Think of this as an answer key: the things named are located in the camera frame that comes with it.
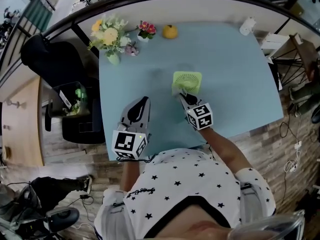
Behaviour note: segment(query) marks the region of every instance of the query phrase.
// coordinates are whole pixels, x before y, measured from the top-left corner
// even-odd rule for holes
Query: potted plant
[[[147,43],[149,39],[154,38],[154,35],[157,32],[157,29],[154,24],[150,24],[146,21],[140,21],[140,24],[137,26],[139,32],[137,34],[138,40],[141,42]]]
[[[114,14],[98,19],[91,28],[91,36],[96,39],[89,43],[88,49],[96,47],[98,50],[105,50],[104,54],[108,60],[118,65],[120,63],[118,53],[123,53],[124,47],[131,42],[131,39],[127,37],[129,34],[124,31],[127,24],[128,21],[119,20]]]

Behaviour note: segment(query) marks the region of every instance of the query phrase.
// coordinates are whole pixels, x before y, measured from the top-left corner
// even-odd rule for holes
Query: wooden floor
[[[296,172],[288,172],[285,175],[284,165],[288,160],[296,158],[294,144],[295,137],[289,132],[285,138],[281,138],[279,126],[281,122],[287,122],[289,116],[287,108],[290,104],[288,90],[280,92],[281,103],[285,114],[284,119],[265,125],[258,129],[246,132],[230,138],[245,154],[262,176],[269,183],[274,194],[277,213],[293,211],[307,188],[315,183],[318,177],[318,167],[316,158],[319,157],[319,143],[314,142],[317,137],[311,134],[312,129],[317,130],[319,125],[311,124],[311,113],[303,115],[300,118],[290,117],[290,128],[297,134],[298,139],[302,140],[301,163]],[[45,167],[23,167],[8,165],[8,169],[1,170],[2,181],[5,184],[20,181],[31,181],[36,177],[51,176],[58,179],[69,177],[76,178],[84,175],[93,175],[91,195],[94,203],[87,206],[89,219],[94,220],[103,198],[103,191],[106,188],[117,188],[122,174],[122,165],[118,162],[109,161],[106,146],[101,145],[83,145],[65,141],[62,138],[61,122],[52,121],[51,132],[44,131],[44,148],[46,158],[54,156],[60,158],[60,155],[86,151],[86,154],[80,157],[72,156],[68,159],[55,160],[47,163]],[[22,186],[13,185],[15,190]],[[60,206],[66,206],[79,197],[79,192],[70,193],[65,200],[60,202]],[[72,206],[79,209],[80,219],[76,223],[78,227],[81,223],[92,224],[87,219],[87,214],[81,201],[75,202]],[[70,227],[61,233],[68,239],[82,240],[96,239],[93,230],[84,224],[80,229]]]

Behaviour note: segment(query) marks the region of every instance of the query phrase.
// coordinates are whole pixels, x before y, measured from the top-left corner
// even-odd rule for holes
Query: black metal railing
[[[26,40],[44,32],[59,0],[30,0],[14,25],[0,56],[0,78],[20,58]]]
[[[103,14],[107,11],[128,6],[135,3],[143,2],[143,1],[150,1],[150,0],[100,0],[60,20],[58,23],[56,23],[55,25],[51,26],[49,29],[44,31],[42,35],[46,38],[50,35],[49,39],[52,40],[58,37],[59,35],[61,35],[62,33],[64,33],[65,31],[72,30],[78,36],[78,38],[87,46],[90,39],[88,36],[86,36],[86,34],[80,28],[79,23],[84,22],[94,16]],[[275,31],[275,33],[278,33],[289,22],[289,20],[294,20],[300,23],[301,25],[305,26],[306,28],[308,28],[311,32],[320,36],[320,33],[307,21],[305,21],[304,19],[298,16],[295,16],[289,10],[285,9],[282,6],[276,5],[271,1],[268,1],[268,0],[234,0],[234,1],[240,1],[243,3],[252,4],[252,5],[262,7],[285,16],[286,21],[282,25],[278,26],[278,30]],[[99,56],[99,53],[97,52],[95,47],[93,47],[91,51],[93,52],[94,55]],[[6,81],[6,79],[8,79],[10,74],[20,64],[21,64],[21,61],[18,61],[18,64],[11,65],[10,69],[7,71],[8,73],[6,74],[6,76],[4,77],[0,76],[0,87]]]

